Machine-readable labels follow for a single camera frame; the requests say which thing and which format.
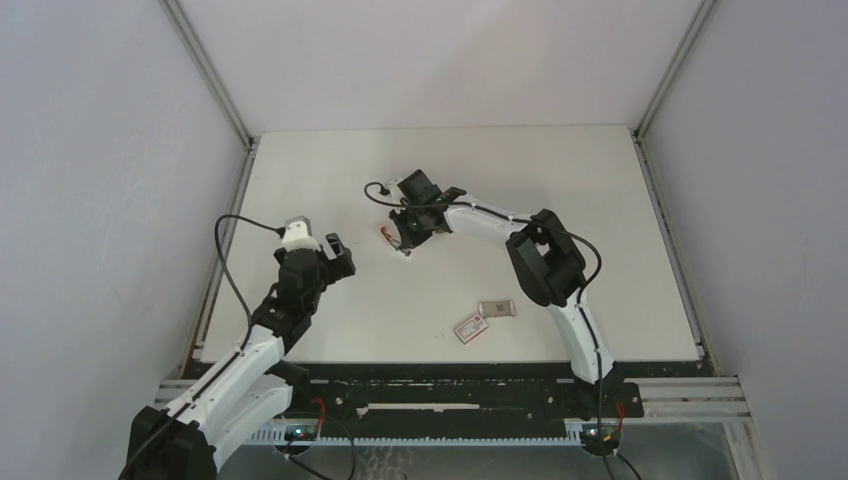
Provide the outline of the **staple box tray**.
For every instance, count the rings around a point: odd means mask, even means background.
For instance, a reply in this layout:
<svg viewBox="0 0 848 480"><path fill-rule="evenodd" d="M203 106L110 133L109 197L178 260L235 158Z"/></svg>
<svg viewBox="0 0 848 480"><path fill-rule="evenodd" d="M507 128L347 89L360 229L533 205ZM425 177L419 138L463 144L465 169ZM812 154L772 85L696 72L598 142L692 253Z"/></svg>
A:
<svg viewBox="0 0 848 480"><path fill-rule="evenodd" d="M478 314L486 319L515 317L517 311L512 300L482 301L478 304Z"/></svg>

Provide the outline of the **red white staple box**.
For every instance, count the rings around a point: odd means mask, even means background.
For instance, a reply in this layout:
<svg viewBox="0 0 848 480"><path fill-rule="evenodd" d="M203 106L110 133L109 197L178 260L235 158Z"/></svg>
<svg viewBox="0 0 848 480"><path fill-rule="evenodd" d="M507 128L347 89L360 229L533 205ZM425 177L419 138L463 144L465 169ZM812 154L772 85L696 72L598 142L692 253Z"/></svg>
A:
<svg viewBox="0 0 848 480"><path fill-rule="evenodd" d="M463 345L467 345L488 330L489 327L488 321L477 313L456 325L453 333Z"/></svg>

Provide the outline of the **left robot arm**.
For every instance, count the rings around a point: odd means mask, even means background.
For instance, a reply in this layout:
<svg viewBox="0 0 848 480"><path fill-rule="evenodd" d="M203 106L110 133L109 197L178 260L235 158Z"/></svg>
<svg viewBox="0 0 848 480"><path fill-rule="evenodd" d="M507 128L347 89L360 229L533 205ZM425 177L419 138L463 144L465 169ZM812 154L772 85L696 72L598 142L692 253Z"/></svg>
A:
<svg viewBox="0 0 848 480"><path fill-rule="evenodd" d="M327 256L305 223L284 228L274 255L278 280L251 316L251 329L228 357L164 408L133 419L122 479L214 479L265 422L305 414L311 388L272 373L312 324L321 295L355 273L352 254L330 233Z"/></svg>

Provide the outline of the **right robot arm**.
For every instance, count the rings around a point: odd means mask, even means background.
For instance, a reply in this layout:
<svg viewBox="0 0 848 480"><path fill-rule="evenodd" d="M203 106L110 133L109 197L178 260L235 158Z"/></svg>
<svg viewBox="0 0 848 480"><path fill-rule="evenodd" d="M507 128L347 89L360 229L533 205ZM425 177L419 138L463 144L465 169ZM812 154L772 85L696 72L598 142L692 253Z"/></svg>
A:
<svg viewBox="0 0 848 480"><path fill-rule="evenodd" d="M411 251L435 234L463 233L490 240L508 254L522 292L553 318L570 355L579 406L605 415L623 382L588 306L588 273L581 247L588 242L565 229L557 215L542 209L515 214L478 201L466 191L436 186L419 190L394 182L379 186L376 202L390 207L400 247Z"/></svg>

